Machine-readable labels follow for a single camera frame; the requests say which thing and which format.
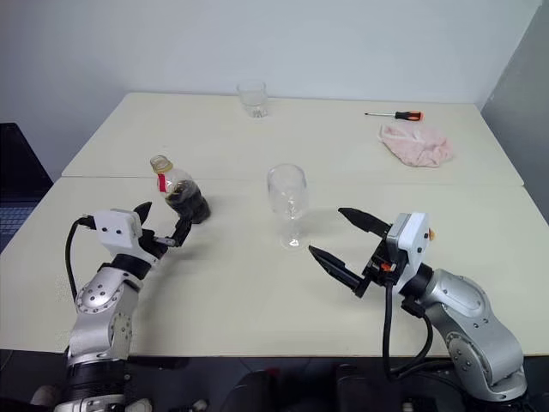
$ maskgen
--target keyboard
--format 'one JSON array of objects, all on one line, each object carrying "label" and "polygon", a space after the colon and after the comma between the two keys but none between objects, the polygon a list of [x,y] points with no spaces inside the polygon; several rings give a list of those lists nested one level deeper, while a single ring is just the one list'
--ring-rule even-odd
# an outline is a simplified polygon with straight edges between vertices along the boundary
[{"label": "keyboard", "polygon": [[13,236],[33,212],[34,207],[0,208],[0,234]]}]

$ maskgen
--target wine glass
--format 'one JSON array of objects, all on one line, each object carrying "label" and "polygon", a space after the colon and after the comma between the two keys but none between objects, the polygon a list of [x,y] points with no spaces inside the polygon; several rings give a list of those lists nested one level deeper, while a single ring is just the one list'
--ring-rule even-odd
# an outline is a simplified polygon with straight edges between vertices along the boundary
[{"label": "wine glass", "polygon": [[288,249],[304,245],[300,219],[307,212],[307,181],[301,167],[282,164],[267,174],[268,199],[279,220],[281,243]]}]

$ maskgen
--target dark liquid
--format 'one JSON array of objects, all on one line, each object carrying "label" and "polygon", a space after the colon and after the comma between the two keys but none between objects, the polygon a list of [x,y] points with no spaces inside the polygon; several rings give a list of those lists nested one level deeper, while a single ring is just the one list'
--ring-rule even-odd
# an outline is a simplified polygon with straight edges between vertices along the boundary
[{"label": "dark liquid", "polygon": [[208,202],[192,180],[178,182],[173,193],[166,198],[166,203],[181,217],[192,220],[196,225],[208,219],[211,214]]}]

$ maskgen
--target gray wall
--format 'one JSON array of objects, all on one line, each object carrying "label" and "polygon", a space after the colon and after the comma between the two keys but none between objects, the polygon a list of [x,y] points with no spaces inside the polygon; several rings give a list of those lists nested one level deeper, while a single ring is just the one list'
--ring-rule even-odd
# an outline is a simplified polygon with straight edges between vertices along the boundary
[{"label": "gray wall", "polygon": [[522,38],[492,97],[486,122],[549,221],[549,2]]}]

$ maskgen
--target white wall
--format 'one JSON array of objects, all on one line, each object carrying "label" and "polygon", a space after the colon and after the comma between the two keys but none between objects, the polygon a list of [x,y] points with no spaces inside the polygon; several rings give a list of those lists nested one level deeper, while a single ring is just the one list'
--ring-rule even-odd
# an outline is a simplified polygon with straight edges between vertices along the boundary
[{"label": "white wall", "polygon": [[128,91],[482,106],[540,0],[0,0],[0,121],[55,179]]}]

